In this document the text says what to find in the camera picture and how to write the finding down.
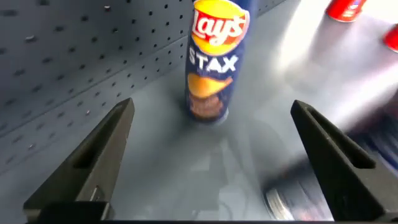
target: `gray surface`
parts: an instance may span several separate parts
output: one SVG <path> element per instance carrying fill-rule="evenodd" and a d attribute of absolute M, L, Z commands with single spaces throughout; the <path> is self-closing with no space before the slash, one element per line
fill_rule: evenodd
<path fill-rule="evenodd" d="M 337 23 L 323 17 L 326 4 L 289 0 L 256 21 L 222 125 L 187 119 L 182 66 L 132 95 L 136 114 L 113 195 L 116 218 L 270 219 L 261 185 L 306 156 L 289 115 L 293 100 L 345 128 L 394 93 L 398 55 L 379 41 L 391 24 L 367 15 Z M 0 176 L 2 220 L 24 221 L 23 201 L 105 113 L 99 109 L 74 134 Z"/>

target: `pegboard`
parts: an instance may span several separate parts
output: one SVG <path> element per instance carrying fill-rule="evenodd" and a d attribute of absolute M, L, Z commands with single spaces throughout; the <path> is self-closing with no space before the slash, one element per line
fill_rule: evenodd
<path fill-rule="evenodd" d="M 0 175 L 183 63 L 192 12 L 192 0 L 1 1 Z"/>

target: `lay's stax can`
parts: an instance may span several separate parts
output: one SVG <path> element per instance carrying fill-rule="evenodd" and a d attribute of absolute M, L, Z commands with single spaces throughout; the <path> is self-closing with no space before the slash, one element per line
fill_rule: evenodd
<path fill-rule="evenodd" d="M 185 97 L 190 116 L 224 120 L 241 68 L 256 0 L 196 0 L 188 40 Z"/>

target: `red can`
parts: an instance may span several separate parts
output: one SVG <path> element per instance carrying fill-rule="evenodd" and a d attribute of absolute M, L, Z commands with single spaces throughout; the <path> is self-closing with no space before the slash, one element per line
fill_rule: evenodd
<path fill-rule="evenodd" d="M 383 38 L 388 48 L 398 53 L 398 24 L 396 24 Z"/>
<path fill-rule="evenodd" d="M 340 22 L 354 22 L 362 12 L 366 0 L 332 0 L 326 13 L 332 19 Z"/>

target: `yellow logo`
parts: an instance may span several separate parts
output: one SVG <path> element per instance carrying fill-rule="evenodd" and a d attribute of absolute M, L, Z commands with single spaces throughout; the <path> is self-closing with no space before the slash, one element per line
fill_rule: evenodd
<path fill-rule="evenodd" d="M 229 0 L 196 0 L 192 39 L 212 56 L 227 54 L 243 40 L 250 23 L 249 12 Z"/>

